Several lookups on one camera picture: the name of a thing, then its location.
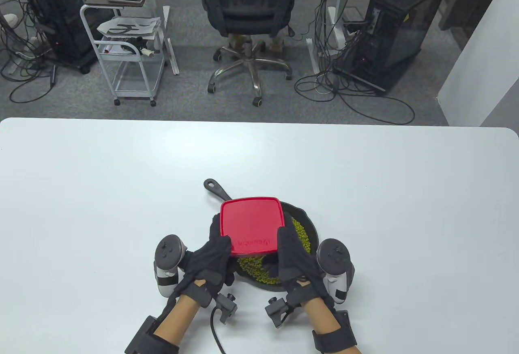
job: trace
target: paper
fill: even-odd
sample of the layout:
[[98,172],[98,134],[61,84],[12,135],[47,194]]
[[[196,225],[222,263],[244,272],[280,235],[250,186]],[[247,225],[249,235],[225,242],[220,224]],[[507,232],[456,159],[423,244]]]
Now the paper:
[[161,26],[160,18],[116,17],[99,25],[98,31],[109,38],[151,37]]

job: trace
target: red lid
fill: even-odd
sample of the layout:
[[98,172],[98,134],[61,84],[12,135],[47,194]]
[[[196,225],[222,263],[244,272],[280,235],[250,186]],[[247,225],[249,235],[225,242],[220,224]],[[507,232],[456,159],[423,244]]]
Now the red lid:
[[278,251],[278,228],[285,226],[281,202],[275,197],[250,197],[222,204],[220,230],[229,235],[232,255]]

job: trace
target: chair base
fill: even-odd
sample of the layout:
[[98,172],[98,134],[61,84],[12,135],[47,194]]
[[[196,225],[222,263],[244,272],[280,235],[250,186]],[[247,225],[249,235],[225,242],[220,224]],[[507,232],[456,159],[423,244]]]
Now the chair base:
[[290,80],[292,79],[292,69],[282,59],[276,59],[276,58],[267,58],[267,57],[258,57],[257,54],[259,52],[265,51],[265,42],[259,41],[252,46],[252,39],[250,35],[246,36],[245,43],[243,44],[243,52],[238,52],[228,46],[222,46],[218,50],[216,50],[215,54],[213,55],[213,59],[215,61],[220,61],[222,59],[222,52],[226,52],[228,54],[231,54],[233,57],[238,58],[237,61],[230,63],[229,65],[226,65],[224,67],[220,67],[218,70],[216,70],[211,78],[209,79],[209,85],[207,85],[207,91],[208,93],[214,93],[216,90],[216,79],[218,76],[222,75],[225,72],[228,72],[236,67],[244,66],[248,69],[251,79],[252,79],[252,85],[254,86],[254,91],[256,93],[256,97],[252,101],[252,105],[254,106],[261,106],[263,100],[262,100],[262,89],[261,89],[261,83],[260,78],[258,76],[258,72],[256,70],[256,65],[258,63],[263,63],[266,65],[272,65],[276,67],[280,67],[285,70],[285,79]]

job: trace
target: black pc case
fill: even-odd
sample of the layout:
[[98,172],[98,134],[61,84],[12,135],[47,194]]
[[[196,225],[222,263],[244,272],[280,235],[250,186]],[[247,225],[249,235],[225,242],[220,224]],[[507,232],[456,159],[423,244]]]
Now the black pc case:
[[[36,18],[35,26],[45,33],[52,48],[52,53],[48,54],[50,59],[74,67],[83,74],[88,73],[97,58],[79,17],[85,0],[27,1]],[[101,38],[96,28],[111,17],[112,12],[106,9],[89,12],[87,21],[95,37]]]
[[336,73],[386,93],[420,52],[441,1],[370,0],[369,25]]

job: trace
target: human hand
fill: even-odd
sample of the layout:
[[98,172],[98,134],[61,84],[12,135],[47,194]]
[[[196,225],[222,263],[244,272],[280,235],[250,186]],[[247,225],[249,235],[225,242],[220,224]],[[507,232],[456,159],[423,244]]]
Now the human hand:
[[187,291],[195,280],[205,280],[202,288],[206,289],[213,298],[217,297],[224,283],[232,284],[227,273],[231,252],[230,237],[219,235],[219,229],[216,233],[215,222],[219,223],[219,215],[213,218],[209,241],[197,251],[186,255],[182,261],[184,277],[175,288],[177,295]]
[[278,229],[278,277],[288,292],[287,301],[294,306],[303,300],[321,297],[329,308],[333,308],[333,299],[323,283],[323,271],[315,257],[304,249],[291,216],[284,215],[285,226]]

